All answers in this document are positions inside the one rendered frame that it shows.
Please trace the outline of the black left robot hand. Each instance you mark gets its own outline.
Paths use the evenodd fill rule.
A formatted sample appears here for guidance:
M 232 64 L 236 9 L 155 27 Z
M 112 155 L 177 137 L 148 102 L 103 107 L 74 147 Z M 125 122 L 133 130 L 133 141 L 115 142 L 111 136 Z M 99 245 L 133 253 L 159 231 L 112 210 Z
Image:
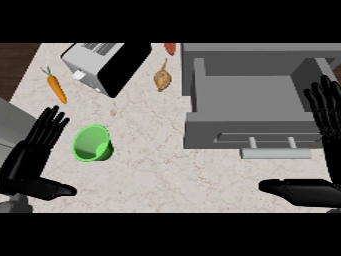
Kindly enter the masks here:
M 41 177 L 68 122 L 57 106 L 44 109 L 25 139 L 13 147 L 0 167 L 0 194 L 22 194 L 47 201 L 77 194 L 72 186 Z

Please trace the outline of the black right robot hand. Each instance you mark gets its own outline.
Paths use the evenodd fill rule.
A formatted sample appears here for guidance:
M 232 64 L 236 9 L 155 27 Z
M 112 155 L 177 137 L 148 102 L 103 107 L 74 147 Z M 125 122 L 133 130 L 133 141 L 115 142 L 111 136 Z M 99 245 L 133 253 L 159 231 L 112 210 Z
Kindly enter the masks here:
M 341 86 L 326 75 L 303 91 L 320 132 L 331 181 L 270 179 L 258 190 L 283 198 L 294 206 L 341 208 Z

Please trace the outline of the green cup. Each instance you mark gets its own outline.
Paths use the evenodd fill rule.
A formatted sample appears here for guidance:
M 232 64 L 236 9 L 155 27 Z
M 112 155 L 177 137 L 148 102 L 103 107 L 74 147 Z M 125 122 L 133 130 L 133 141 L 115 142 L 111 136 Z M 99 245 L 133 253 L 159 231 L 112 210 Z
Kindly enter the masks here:
M 72 140 L 72 155 L 81 162 L 105 161 L 111 158 L 114 146 L 109 132 L 102 125 L 86 126 Z

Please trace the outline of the grey open drawer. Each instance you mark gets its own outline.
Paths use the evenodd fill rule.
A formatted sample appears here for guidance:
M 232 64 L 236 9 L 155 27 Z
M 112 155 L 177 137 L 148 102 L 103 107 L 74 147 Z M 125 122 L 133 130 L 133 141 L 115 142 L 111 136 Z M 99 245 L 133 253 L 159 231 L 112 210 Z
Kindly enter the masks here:
M 190 102 L 183 147 L 239 149 L 322 147 L 303 91 L 322 76 L 334 75 L 323 58 L 307 58 L 285 76 L 210 76 L 205 60 L 193 61 Z

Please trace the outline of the orange carrot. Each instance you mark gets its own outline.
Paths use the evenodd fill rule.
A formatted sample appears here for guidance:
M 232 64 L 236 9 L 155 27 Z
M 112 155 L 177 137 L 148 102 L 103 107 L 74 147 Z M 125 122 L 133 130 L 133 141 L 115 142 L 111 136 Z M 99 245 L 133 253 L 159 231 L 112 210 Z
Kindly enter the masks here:
M 60 103 L 66 104 L 66 96 L 65 96 L 59 81 L 52 74 L 50 68 L 47 67 L 46 69 L 43 69 L 43 68 L 40 68 L 40 69 L 44 72 L 44 74 L 47 75 L 47 78 L 46 78 L 47 84 L 52 88 L 52 91 L 55 92 L 55 95 L 56 95 Z

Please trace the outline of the grey cabinet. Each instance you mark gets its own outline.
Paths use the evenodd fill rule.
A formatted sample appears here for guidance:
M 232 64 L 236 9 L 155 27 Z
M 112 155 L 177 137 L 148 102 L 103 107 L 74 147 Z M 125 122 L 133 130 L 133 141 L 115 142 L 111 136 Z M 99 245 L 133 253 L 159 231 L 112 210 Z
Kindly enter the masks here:
M 304 59 L 341 64 L 341 43 L 182 43 L 182 94 L 190 95 L 193 60 L 211 76 L 288 76 Z

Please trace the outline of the white and black toaster oven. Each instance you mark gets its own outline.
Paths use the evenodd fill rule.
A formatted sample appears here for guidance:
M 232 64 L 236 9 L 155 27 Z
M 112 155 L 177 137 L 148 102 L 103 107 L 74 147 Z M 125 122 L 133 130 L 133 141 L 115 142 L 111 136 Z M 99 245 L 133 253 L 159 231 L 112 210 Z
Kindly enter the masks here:
M 60 59 L 72 78 L 115 98 L 151 50 L 149 43 L 74 43 Z

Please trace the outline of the tan garlic bulb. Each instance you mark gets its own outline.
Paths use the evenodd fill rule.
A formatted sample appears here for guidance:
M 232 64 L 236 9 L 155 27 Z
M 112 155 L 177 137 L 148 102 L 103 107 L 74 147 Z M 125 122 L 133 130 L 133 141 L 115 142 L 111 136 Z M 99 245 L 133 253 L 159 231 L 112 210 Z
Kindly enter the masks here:
M 153 82 L 158 91 L 162 91 L 170 86 L 171 75 L 165 70 L 165 64 L 162 64 L 159 71 L 153 75 Z

